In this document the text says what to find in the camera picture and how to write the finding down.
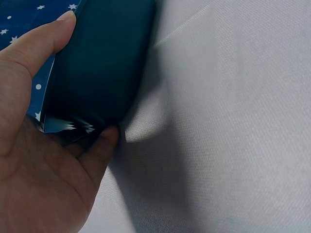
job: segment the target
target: hand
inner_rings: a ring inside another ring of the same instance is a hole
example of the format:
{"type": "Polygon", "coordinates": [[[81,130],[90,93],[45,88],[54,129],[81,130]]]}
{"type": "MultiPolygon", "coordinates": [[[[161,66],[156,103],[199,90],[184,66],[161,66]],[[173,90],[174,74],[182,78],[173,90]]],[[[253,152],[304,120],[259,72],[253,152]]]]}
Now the hand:
{"type": "Polygon", "coordinates": [[[26,116],[32,77],[60,51],[75,27],[73,12],[36,28],[0,51],[0,232],[78,232],[118,140],[104,131],[88,151],[62,147],[26,116]]]}

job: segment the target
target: white star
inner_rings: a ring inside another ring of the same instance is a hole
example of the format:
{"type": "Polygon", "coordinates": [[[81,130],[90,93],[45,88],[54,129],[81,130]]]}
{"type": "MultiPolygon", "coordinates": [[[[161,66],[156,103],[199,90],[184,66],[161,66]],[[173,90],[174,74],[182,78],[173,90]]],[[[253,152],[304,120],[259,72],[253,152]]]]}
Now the white star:
{"type": "Polygon", "coordinates": [[[75,5],[75,4],[69,4],[69,7],[68,7],[68,8],[70,8],[71,10],[73,10],[73,9],[77,9],[77,6],[78,6],[78,5],[75,5]]]}
{"type": "Polygon", "coordinates": [[[39,113],[35,113],[35,118],[40,121],[41,111],[39,113]]]}
{"type": "Polygon", "coordinates": [[[4,29],[4,30],[1,30],[0,34],[3,35],[3,34],[6,34],[8,32],[8,29],[4,29]]]}
{"type": "Polygon", "coordinates": [[[45,7],[45,5],[43,5],[43,6],[40,5],[37,7],[37,10],[42,10],[44,7],[45,7]]]}
{"type": "Polygon", "coordinates": [[[12,38],[12,40],[10,41],[10,44],[14,43],[17,40],[17,35],[14,37],[11,37],[11,38],[12,38]]]}

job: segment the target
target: star pattern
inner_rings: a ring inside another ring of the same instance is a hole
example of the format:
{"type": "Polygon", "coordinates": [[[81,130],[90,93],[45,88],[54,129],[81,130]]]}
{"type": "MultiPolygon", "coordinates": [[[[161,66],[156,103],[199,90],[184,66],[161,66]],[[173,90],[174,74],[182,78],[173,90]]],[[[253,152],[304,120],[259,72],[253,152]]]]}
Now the star pattern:
{"type": "Polygon", "coordinates": [[[68,8],[70,8],[71,10],[73,10],[73,9],[77,9],[77,6],[78,6],[78,5],[75,5],[75,4],[69,4],[69,7],[68,7],[68,8]]]}
{"type": "Polygon", "coordinates": [[[12,37],[12,40],[10,41],[10,44],[14,43],[14,41],[16,41],[16,40],[17,40],[17,35],[12,37]]]}
{"type": "Polygon", "coordinates": [[[45,5],[38,6],[38,7],[37,7],[37,10],[42,10],[43,8],[45,8],[45,5]]]}
{"type": "Polygon", "coordinates": [[[1,35],[6,34],[8,31],[9,31],[8,29],[1,30],[0,34],[1,35]]]}
{"type": "MultiPolygon", "coordinates": [[[[67,10],[76,10],[80,0],[0,0],[0,50],[33,28],[57,19],[67,10]]],[[[54,57],[51,56],[34,77],[27,114],[40,120],[42,101],[54,57]]]]}
{"type": "Polygon", "coordinates": [[[35,118],[40,121],[41,111],[39,113],[35,113],[35,118]]]}

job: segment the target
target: white dot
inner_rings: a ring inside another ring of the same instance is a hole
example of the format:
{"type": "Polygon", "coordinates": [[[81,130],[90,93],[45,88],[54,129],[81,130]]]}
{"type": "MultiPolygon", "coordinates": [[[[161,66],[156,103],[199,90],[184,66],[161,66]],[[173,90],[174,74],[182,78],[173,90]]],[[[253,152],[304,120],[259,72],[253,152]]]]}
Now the white dot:
{"type": "Polygon", "coordinates": [[[40,90],[41,89],[41,84],[37,84],[36,86],[35,86],[35,88],[37,89],[37,90],[40,90]]]}

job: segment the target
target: white cloth background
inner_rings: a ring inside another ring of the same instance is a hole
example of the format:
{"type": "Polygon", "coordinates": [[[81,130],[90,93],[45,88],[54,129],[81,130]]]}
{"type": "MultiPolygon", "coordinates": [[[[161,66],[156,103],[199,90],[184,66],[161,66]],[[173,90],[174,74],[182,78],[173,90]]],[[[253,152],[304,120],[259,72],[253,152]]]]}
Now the white cloth background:
{"type": "Polygon", "coordinates": [[[311,1],[163,0],[83,233],[311,232],[311,1]]]}

